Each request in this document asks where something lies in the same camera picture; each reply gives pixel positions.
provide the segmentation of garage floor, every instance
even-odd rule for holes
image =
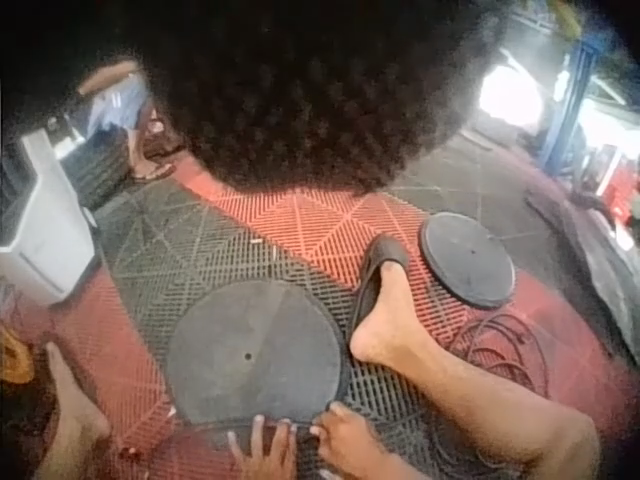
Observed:
[[[518,267],[514,298],[497,313],[525,341],[487,332],[480,340],[492,353],[469,361],[488,368],[499,358],[517,360],[529,373],[529,388],[589,414],[605,441],[622,434],[632,381],[620,341],[592,292],[572,276],[562,239],[524,203],[525,188],[545,189],[546,179],[513,155],[459,135],[386,192],[360,198],[314,190],[242,195],[188,154],[176,160],[173,178],[129,188],[97,212],[103,266],[74,298],[49,311],[22,301],[12,318],[26,338],[55,330],[94,377],[114,430],[105,477],[233,476],[228,454],[175,414],[163,377],[176,322],[218,286],[247,278],[292,282],[323,302],[346,335],[360,257],[371,238],[386,232],[412,255],[421,322],[462,354],[455,343],[461,328],[496,312],[455,300],[421,260],[418,228],[441,210],[478,219]],[[514,372],[495,373],[524,381]],[[433,478],[515,475],[488,467],[461,445],[401,378],[357,362],[351,376],[346,402]],[[140,455],[123,457],[125,447]],[[301,476],[316,478],[318,466],[312,449],[303,448]]]

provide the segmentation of tire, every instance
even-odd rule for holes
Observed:
[[[126,133],[98,132],[61,162],[83,207],[95,211],[121,186],[129,174]]]

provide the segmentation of sandal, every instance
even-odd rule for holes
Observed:
[[[404,245],[390,235],[380,234],[369,243],[362,258],[360,286],[351,319],[351,334],[355,332],[362,319],[371,313],[378,300],[382,285],[380,267],[387,261],[397,262],[409,272],[409,252]]]
[[[173,163],[166,163],[164,165],[158,165],[156,168],[146,175],[131,175],[135,183],[151,183],[156,180],[162,180],[172,175],[176,171],[176,166]]]

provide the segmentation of shorts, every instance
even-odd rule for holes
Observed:
[[[149,98],[149,91],[141,75],[132,74],[100,92],[93,99],[86,138],[113,126],[135,130],[140,109]]]

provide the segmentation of curly black hair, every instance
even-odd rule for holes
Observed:
[[[113,9],[99,15],[103,33],[76,21],[82,28],[59,69],[89,69],[79,49],[106,59],[105,44],[117,44],[140,60],[156,102],[222,181],[248,191],[359,192],[388,184],[460,128],[510,4],[100,3]],[[59,26],[34,52],[51,62],[40,50],[68,31]],[[36,80],[49,86],[52,77]]]

